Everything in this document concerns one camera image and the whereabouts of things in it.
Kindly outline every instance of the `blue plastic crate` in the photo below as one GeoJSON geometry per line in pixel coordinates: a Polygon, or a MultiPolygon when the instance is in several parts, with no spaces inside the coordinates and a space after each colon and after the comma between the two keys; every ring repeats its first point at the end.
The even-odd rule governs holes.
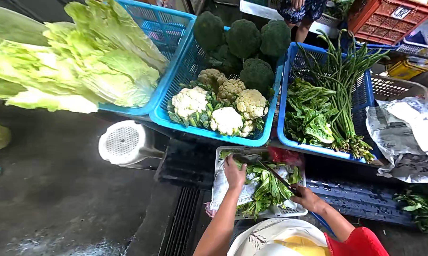
{"type": "Polygon", "coordinates": [[[217,131],[211,131],[204,128],[198,128],[198,127],[185,127],[184,125],[178,124],[170,120],[170,117],[167,113],[167,102],[169,99],[171,99],[174,95],[178,94],[181,90],[181,87],[179,86],[180,83],[189,83],[191,80],[195,80],[198,78],[198,74],[203,69],[206,69],[206,64],[204,62],[205,58],[205,52],[201,49],[201,47],[198,45],[196,40],[194,39],[193,32],[190,34],[190,38],[188,40],[188,46],[184,49],[184,53],[182,55],[182,58],[180,60],[180,63],[178,63],[176,74],[174,75],[174,79],[172,80],[171,84],[167,86],[167,88],[164,90],[163,95],[161,99],[159,100],[159,106],[149,114],[149,117],[151,120],[153,120],[155,123],[175,129],[178,131],[186,132],[186,133],[192,133],[199,136],[209,137],[217,140],[227,141],[231,143],[236,143],[239,145],[249,146],[249,147],[259,147],[264,145],[270,136],[271,133],[271,126],[272,121],[274,118],[274,112],[276,109],[277,104],[277,96],[279,95],[279,87],[280,82],[282,80],[282,72],[283,72],[283,64],[284,64],[284,57],[282,56],[276,65],[276,76],[274,80],[274,95],[270,99],[270,106],[268,110],[268,114],[263,118],[265,122],[265,127],[263,129],[263,132],[256,135],[255,137],[238,137],[238,136],[223,136],[220,135],[217,131]]]}
{"type": "Polygon", "coordinates": [[[165,73],[160,76],[157,88],[151,95],[149,102],[142,108],[120,107],[111,103],[100,104],[99,107],[102,110],[142,116],[149,114],[157,107],[158,100],[171,82],[171,78],[177,69],[177,62],[187,45],[197,16],[133,0],[116,1],[127,10],[170,63],[165,73]]]}
{"type": "MultiPolygon", "coordinates": [[[[324,56],[326,55],[326,50],[307,45],[307,44],[301,44],[303,48],[311,53],[317,60],[323,61],[324,56]]],[[[291,147],[291,148],[297,148],[300,149],[300,151],[305,151],[310,154],[310,152],[313,152],[313,154],[317,155],[326,155],[336,158],[342,158],[342,159],[348,159],[348,160],[355,160],[353,156],[349,153],[344,152],[336,152],[329,148],[323,148],[313,145],[307,145],[307,144],[298,144],[296,141],[293,141],[285,136],[284,133],[284,122],[285,122],[285,107],[287,103],[287,90],[288,90],[288,84],[292,83],[292,77],[291,74],[291,67],[292,65],[294,67],[303,68],[305,66],[304,58],[301,53],[298,52],[298,46],[295,42],[290,44],[290,48],[288,49],[288,58],[284,64],[284,75],[282,80],[282,93],[280,97],[280,106],[279,106],[279,118],[277,122],[277,136],[279,137],[280,142],[282,142],[284,145],[291,147]]],[[[363,135],[365,142],[367,142],[369,145],[374,146],[374,150],[372,150],[372,153],[378,152],[377,146],[373,141],[371,140],[369,136],[369,132],[366,128],[366,107],[373,107],[374,106],[374,94],[372,92],[372,83],[371,83],[371,74],[369,70],[367,70],[364,73],[364,76],[360,77],[356,83],[356,88],[353,91],[353,97],[352,97],[352,115],[353,115],[353,122],[355,127],[355,132],[358,135],[363,135]]]]}

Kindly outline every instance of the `hand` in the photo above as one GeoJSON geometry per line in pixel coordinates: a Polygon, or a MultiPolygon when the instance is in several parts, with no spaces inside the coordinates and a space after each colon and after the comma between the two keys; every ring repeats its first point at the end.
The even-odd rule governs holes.
{"type": "Polygon", "coordinates": [[[246,164],[241,166],[241,170],[238,170],[238,166],[233,160],[233,154],[229,154],[225,158],[223,169],[225,170],[225,176],[228,181],[228,189],[242,189],[245,182],[245,168],[246,164]]]}
{"type": "Polygon", "coordinates": [[[305,0],[291,0],[291,7],[299,10],[304,5],[305,0]]]}
{"type": "Polygon", "coordinates": [[[292,184],[291,187],[300,192],[302,197],[292,196],[290,199],[293,202],[302,205],[302,207],[307,210],[321,214],[325,207],[329,206],[329,204],[315,195],[312,190],[298,184],[292,184]]]}

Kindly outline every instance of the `yellow crate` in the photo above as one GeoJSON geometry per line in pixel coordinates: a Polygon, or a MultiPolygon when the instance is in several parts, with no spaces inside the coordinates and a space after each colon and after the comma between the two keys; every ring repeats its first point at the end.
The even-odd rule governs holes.
{"type": "Polygon", "coordinates": [[[408,80],[416,75],[428,71],[428,67],[420,67],[410,63],[408,60],[399,61],[388,68],[388,74],[393,78],[408,80]]]}

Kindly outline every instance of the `white plastic stool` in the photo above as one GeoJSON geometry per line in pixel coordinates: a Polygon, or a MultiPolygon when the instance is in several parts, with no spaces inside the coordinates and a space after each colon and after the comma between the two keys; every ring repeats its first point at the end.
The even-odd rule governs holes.
{"type": "Polygon", "coordinates": [[[103,160],[131,168],[146,158],[163,157],[163,152],[154,148],[153,132],[133,120],[111,125],[100,137],[99,153],[103,160]]]}

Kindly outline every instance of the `cauliflower floret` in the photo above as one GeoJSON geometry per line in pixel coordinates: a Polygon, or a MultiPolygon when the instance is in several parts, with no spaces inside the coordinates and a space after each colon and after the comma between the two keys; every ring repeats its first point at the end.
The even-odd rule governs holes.
{"type": "Polygon", "coordinates": [[[268,113],[266,99],[258,90],[243,90],[235,104],[246,120],[261,118],[268,113]]]}
{"type": "Polygon", "coordinates": [[[243,123],[241,115],[234,108],[228,107],[214,110],[210,125],[212,130],[231,136],[240,131],[243,123]]]}
{"type": "Polygon", "coordinates": [[[244,126],[241,128],[240,136],[241,137],[247,137],[252,134],[252,132],[255,131],[255,124],[252,120],[245,120],[244,126]]]}
{"type": "Polygon", "coordinates": [[[217,99],[223,102],[233,103],[236,99],[236,95],[239,95],[245,90],[245,85],[239,79],[230,79],[224,82],[219,87],[219,93],[217,93],[217,99]]]}
{"type": "Polygon", "coordinates": [[[183,119],[189,115],[206,110],[208,104],[206,100],[207,91],[196,86],[192,89],[184,88],[178,94],[171,98],[174,106],[174,112],[183,119]]]}
{"type": "Polygon", "coordinates": [[[214,92],[217,93],[219,91],[219,86],[223,85],[223,83],[228,81],[228,79],[219,70],[208,68],[200,72],[198,75],[198,81],[211,85],[214,92]]]}

